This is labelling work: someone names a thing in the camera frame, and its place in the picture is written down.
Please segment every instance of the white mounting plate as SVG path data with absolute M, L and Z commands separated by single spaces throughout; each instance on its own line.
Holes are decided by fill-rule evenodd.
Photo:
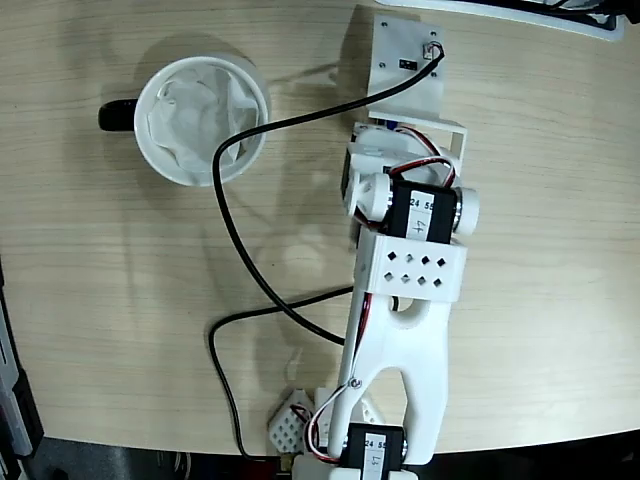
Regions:
M 390 15 L 376 15 L 367 95 L 394 87 L 422 70 L 430 61 L 423 58 L 423 47 L 433 41 L 440 42 L 446 48 L 440 27 Z M 417 69 L 400 68 L 401 60 L 416 62 Z M 414 110 L 421 112 L 423 117 L 438 118 L 444 93 L 444 62 L 433 73 L 435 76 L 427 77 L 410 89 L 374 104 L 373 108 L 384 110 L 389 104 L 393 105 L 394 110 Z
M 579 33 L 589 37 L 600 38 L 610 42 L 621 40 L 624 36 L 624 20 L 616 19 L 616 28 L 612 31 L 572 22 L 564 18 L 550 17 L 536 13 L 522 12 L 511 8 L 494 7 L 481 3 L 463 2 L 460 0 L 376 0 L 383 5 L 394 7 L 426 8 L 445 12 L 470 13 L 483 17 L 501 18 L 522 23 L 531 23 L 543 27 L 555 28 L 567 32 Z

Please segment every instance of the black wire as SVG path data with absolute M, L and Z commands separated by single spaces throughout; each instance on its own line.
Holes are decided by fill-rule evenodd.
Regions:
M 625 12 L 621 8 L 613 8 L 607 6 L 606 0 L 599 5 L 589 8 L 561 8 L 565 3 L 561 1 L 553 5 L 545 5 L 541 3 L 526 2 L 522 0 L 484 0 L 479 2 L 474 0 L 473 3 L 483 3 L 494 7 L 513 8 L 523 12 L 537 13 L 541 15 L 552 15 L 555 17 L 575 17 L 586 15 L 623 15 Z
M 571 0 L 560 0 L 559 2 L 554 3 L 553 5 L 549 5 L 549 8 L 555 10 L 556 8 L 561 8 L 569 3 Z
M 323 293 L 320 295 L 313 296 L 311 298 L 307 298 L 305 300 L 300 300 L 299 302 L 293 302 L 287 305 L 287 308 L 300 308 L 306 307 L 308 305 L 312 305 L 314 303 L 322 302 L 324 300 L 329 300 L 331 298 L 339 297 L 341 295 L 346 295 L 353 291 L 353 287 L 343 287 L 337 290 L 332 290 L 327 293 Z M 240 425 L 240 414 L 238 413 L 238 406 L 236 405 L 235 398 L 233 397 L 233 392 L 231 391 L 231 387 L 229 386 L 229 381 L 227 380 L 227 376 L 222 369 L 222 365 L 220 364 L 220 359 L 218 358 L 218 354 L 216 353 L 216 343 L 215 336 L 216 332 L 220 330 L 225 325 L 230 324 L 231 322 L 235 322 L 238 320 L 245 320 L 247 318 L 259 317 L 261 315 L 269 315 L 272 313 L 277 313 L 281 311 L 279 306 L 268 307 L 268 308 L 260 308 L 258 310 L 251 310 L 248 312 L 242 313 L 234 313 L 233 315 L 229 315 L 228 317 L 223 318 L 215 325 L 211 327 L 209 330 L 209 354 L 211 355 L 211 360 L 213 361 L 213 366 L 218 373 L 218 377 L 220 378 L 220 383 L 222 384 L 222 388 L 224 389 L 224 393 L 227 396 L 227 402 L 229 403 L 229 410 L 231 412 L 231 420 L 233 422 L 233 434 L 236 439 L 236 445 L 238 446 L 238 450 L 240 451 L 240 455 L 242 455 L 246 460 L 249 461 L 268 461 L 277 457 L 259 457 L 256 455 L 250 455 L 244 448 L 244 443 L 242 441 L 242 427 Z
M 437 67 L 438 64 L 444 59 L 445 54 L 442 47 L 439 47 L 440 55 L 433 59 L 431 62 L 427 64 L 420 72 L 415 74 L 410 79 L 402 82 L 395 87 L 384 90 L 380 93 L 376 93 L 375 95 L 371 95 L 370 97 L 361 98 L 359 100 L 354 100 L 349 103 L 345 103 L 342 105 L 337 105 L 335 107 L 327 108 L 325 110 L 320 110 L 318 112 L 308 113 L 306 115 L 300 115 L 294 118 L 288 118 L 286 120 L 280 120 L 278 122 L 272 122 L 265 125 L 260 125 L 255 128 L 251 128 L 244 132 L 240 132 L 237 135 L 234 135 L 231 138 L 228 138 L 218 147 L 216 153 L 213 155 L 213 162 L 211 165 L 211 171 L 213 175 L 213 187 L 216 192 L 216 198 L 218 199 L 218 206 L 220 207 L 220 213 L 222 214 L 222 219 L 224 221 L 225 226 L 227 227 L 227 232 L 229 233 L 229 238 L 233 243 L 238 255 L 242 259 L 244 266 L 247 268 L 255 282 L 262 289 L 262 291 L 269 297 L 269 299 L 275 303 L 280 310 L 286 313 L 294 322 L 300 325 L 303 328 L 306 328 L 312 333 L 319 335 L 320 337 L 329 340 L 330 342 L 336 343 L 338 345 L 344 345 L 344 339 L 339 337 L 327 330 L 315 325 L 310 322 L 306 318 L 304 318 L 299 313 L 295 312 L 291 309 L 285 302 L 280 298 L 280 296 L 271 288 L 271 285 L 267 282 L 267 280 L 262 276 L 258 267 L 244 244 L 242 243 L 242 239 L 240 238 L 240 234 L 236 229 L 236 226 L 233 222 L 233 217 L 231 216 L 231 212 L 229 211 L 229 205 L 227 204 L 227 199 L 224 195 L 224 189 L 222 188 L 222 178 L 220 177 L 220 160 L 222 158 L 223 153 L 232 145 L 241 142 L 247 138 L 253 137 L 255 135 L 261 135 L 263 133 L 271 132 L 273 130 L 278 130 L 281 128 L 292 127 L 294 125 L 300 125 L 302 123 L 313 122 L 315 120 L 320 120 L 322 118 L 330 117 L 333 115 L 338 115 L 340 113 L 348 112 L 350 110 L 354 110 L 356 108 L 364 107 L 367 105 L 371 105 L 372 103 L 379 102 L 380 100 L 384 100 L 386 98 L 392 97 L 401 93 L 415 84 L 420 82 L 422 79 L 430 75 Z

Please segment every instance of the perforated white part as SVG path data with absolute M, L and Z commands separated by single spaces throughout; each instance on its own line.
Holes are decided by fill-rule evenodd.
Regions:
M 330 388 L 316 388 L 313 400 L 316 410 L 320 408 L 324 402 L 333 393 Z M 329 426 L 331 424 L 331 415 L 333 414 L 333 404 L 329 405 L 320 415 L 318 419 L 318 445 L 326 447 L 329 443 Z M 375 425 L 384 425 L 385 420 L 380 410 L 374 403 L 368 393 L 365 393 L 358 405 L 351 412 L 351 422 L 371 423 Z
M 269 422 L 269 440 L 280 453 L 297 453 L 304 451 L 303 433 L 305 422 L 291 410 L 291 405 L 303 405 L 310 412 L 314 406 L 304 390 L 294 390 L 280 410 Z
M 467 248 L 388 237 L 363 228 L 355 281 L 365 291 L 453 303 L 460 297 Z

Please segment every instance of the white mug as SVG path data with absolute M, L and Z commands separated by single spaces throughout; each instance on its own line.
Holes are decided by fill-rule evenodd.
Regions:
M 134 131 L 142 156 L 163 177 L 181 185 L 210 187 L 213 185 L 211 172 L 190 172 L 182 169 L 168 150 L 158 146 L 151 139 L 147 121 L 147 115 L 157 102 L 157 94 L 167 80 L 176 72 L 196 65 L 223 68 L 244 82 L 258 105 L 258 125 L 269 122 L 271 100 L 266 82 L 256 67 L 244 58 L 221 53 L 188 57 L 170 63 L 151 77 L 138 99 L 115 100 L 100 107 L 98 123 L 102 130 L 109 132 Z M 248 169 L 260 154 L 265 141 L 265 135 L 248 139 L 242 155 L 235 162 L 220 168 L 222 181 L 232 180 Z

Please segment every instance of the wooden table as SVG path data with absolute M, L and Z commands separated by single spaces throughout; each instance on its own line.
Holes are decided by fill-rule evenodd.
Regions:
M 151 170 L 132 135 L 98 130 L 195 53 L 250 58 L 274 117 L 364 92 L 373 2 L 4 0 L 0 255 L 19 353 L 49 436 L 235 452 L 205 333 L 267 300 L 212 190 Z M 420 12 L 447 32 L 443 116 L 470 130 L 482 215 L 450 328 L 439 451 L 640 427 L 640 29 L 608 44 Z M 260 269 L 285 297 L 351 281 L 338 194 L 353 115 L 273 133 L 228 186 Z M 348 298 L 309 308 L 342 333 Z M 222 361 L 247 448 L 285 389 L 335 385 L 340 350 L 284 316 L 229 326 Z M 399 378 L 373 388 L 389 421 Z

